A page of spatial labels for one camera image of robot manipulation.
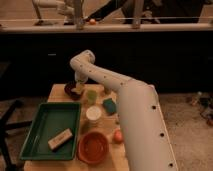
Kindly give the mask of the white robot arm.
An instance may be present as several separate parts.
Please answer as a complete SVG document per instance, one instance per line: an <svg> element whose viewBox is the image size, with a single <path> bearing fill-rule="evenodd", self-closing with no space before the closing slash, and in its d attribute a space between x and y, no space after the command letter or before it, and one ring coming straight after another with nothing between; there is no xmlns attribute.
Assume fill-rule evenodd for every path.
<svg viewBox="0 0 213 171"><path fill-rule="evenodd" d="M84 50L70 59L75 80L92 79L117 94L117 113L130 171L178 171L155 88L94 64Z"/></svg>

